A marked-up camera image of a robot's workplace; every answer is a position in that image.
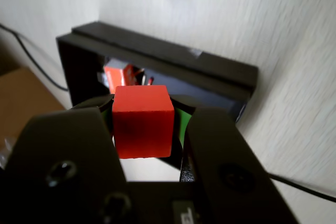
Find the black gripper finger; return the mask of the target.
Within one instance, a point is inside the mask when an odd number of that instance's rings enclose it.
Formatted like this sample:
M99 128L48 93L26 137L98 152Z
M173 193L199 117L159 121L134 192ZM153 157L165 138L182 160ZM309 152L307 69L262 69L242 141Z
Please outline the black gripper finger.
M181 179L195 184L199 223L296 223L297 220L227 111L172 95L188 113Z
M1 174L1 223L131 223L132 203L98 108L32 118Z

